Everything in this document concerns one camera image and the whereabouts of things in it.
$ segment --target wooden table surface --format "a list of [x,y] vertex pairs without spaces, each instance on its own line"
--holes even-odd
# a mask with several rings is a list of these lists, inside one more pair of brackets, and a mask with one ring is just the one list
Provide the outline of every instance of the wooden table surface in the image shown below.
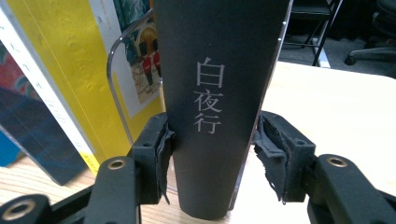
[[[396,195],[396,79],[278,63],[262,109],[299,129],[317,145],[316,155],[346,157],[376,188]],[[179,209],[177,193],[169,190],[170,205],[162,200],[142,206],[143,223],[309,223],[307,200],[278,202],[264,172],[250,150],[234,210],[225,218],[189,217]],[[56,203],[93,183],[86,171],[59,187],[25,157],[0,169],[0,204],[32,193]]]

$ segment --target office chair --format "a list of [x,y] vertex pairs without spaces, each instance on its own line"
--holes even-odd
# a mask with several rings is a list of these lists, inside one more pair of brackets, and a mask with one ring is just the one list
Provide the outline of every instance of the office chair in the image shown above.
[[[314,21],[316,27],[310,32],[304,43],[284,42],[283,44],[316,48],[315,59],[312,63],[312,66],[316,66],[327,34],[332,27],[332,22],[342,2],[343,0],[332,0],[330,3],[327,0],[294,0],[291,7],[290,21]],[[314,36],[320,28],[318,40],[315,41]]]
[[373,26],[385,37],[382,46],[378,46],[381,38],[372,36],[364,49],[353,50],[347,55],[345,64],[352,65],[357,59],[396,59],[396,0],[377,0]]

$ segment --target blue object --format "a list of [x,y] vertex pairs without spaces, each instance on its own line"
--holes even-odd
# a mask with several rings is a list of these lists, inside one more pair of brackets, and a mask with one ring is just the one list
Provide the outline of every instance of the blue object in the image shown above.
[[0,132],[0,166],[14,162],[18,153],[20,149],[3,132]]

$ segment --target book spine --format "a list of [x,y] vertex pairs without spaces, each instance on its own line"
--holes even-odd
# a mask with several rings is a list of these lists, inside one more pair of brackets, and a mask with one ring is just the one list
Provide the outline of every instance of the book spine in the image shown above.
[[39,57],[36,56],[33,45],[15,17],[12,17],[12,12],[5,2],[0,3],[0,40],[33,84],[83,160],[96,174],[99,169],[99,162],[94,157],[94,151],[88,138],[78,127],[73,115],[68,113],[67,104],[64,102],[62,95],[59,94],[56,85],[52,84],[53,80],[51,80],[49,72]]

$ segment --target yellow book cover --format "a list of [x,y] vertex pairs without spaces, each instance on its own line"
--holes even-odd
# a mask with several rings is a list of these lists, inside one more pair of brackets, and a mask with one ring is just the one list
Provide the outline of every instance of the yellow book cover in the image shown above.
[[105,0],[9,0],[0,3],[0,38],[38,94],[97,173],[126,155],[149,118],[162,111],[156,30],[148,20],[117,48],[111,75],[128,137],[106,77],[107,55],[149,3]]

